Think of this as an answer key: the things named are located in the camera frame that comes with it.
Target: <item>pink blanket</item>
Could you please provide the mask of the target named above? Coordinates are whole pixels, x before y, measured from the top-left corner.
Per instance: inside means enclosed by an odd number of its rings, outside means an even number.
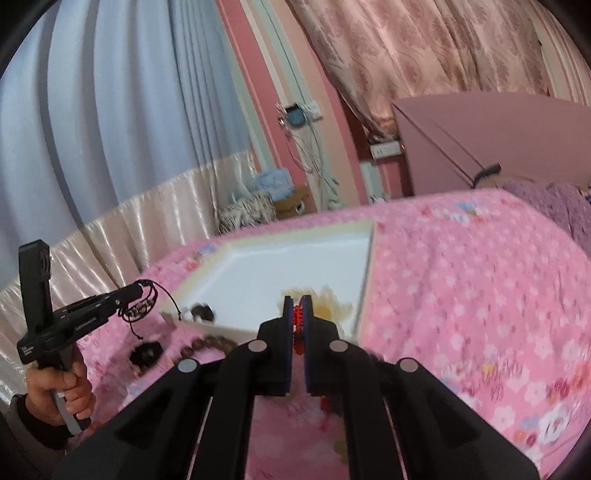
[[[390,362],[417,358],[549,475],[591,417],[591,283],[585,253],[502,190],[399,200],[310,215],[216,238],[374,219],[378,223],[361,345]],[[174,288],[198,268],[189,245],[146,272]],[[80,342],[98,395],[92,429],[151,385],[195,336],[152,314],[137,324],[166,349],[136,380],[137,343],[118,319]],[[203,352],[206,361],[217,354]],[[301,357],[289,398],[255,404],[247,478],[348,478],[338,417],[305,395]]]

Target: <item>white foam tray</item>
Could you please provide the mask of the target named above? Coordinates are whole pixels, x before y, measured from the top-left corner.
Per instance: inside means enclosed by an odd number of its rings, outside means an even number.
[[[281,316],[277,304],[286,290],[328,286],[339,303],[353,305],[339,323],[341,337],[355,341],[371,264],[373,222],[300,229],[230,241],[172,292],[181,311],[208,304],[214,324],[182,321],[206,335],[239,343],[256,338],[262,322]],[[178,315],[170,300],[160,312],[170,323]]]

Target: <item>wall socket panel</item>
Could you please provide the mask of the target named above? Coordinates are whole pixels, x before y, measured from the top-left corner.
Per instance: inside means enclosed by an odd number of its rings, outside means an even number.
[[[320,105],[315,100],[309,103],[304,103],[302,107],[306,110],[306,114],[310,117],[310,120],[317,122],[322,119],[322,111]]]
[[[380,158],[386,157],[395,157],[396,155],[400,155],[402,153],[400,142],[397,141],[372,145],[370,146],[370,149],[374,160],[379,160]]]

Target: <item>dark bead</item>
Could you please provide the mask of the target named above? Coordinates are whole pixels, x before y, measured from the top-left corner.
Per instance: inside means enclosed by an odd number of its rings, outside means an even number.
[[[207,335],[203,339],[203,347],[204,348],[215,348],[217,344],[217,340],[213,335]]]
[[[184,346],[181,348],[181,357],[183,358],[191,358],[193,356],[193,349],[189,346]]]
[[[203,348],[203,339],[196,338],[195,340],[193,340],[193,343],[191,344],[191,346],[193,347],[193,350],[198,352],[199,350],[201,350]]]

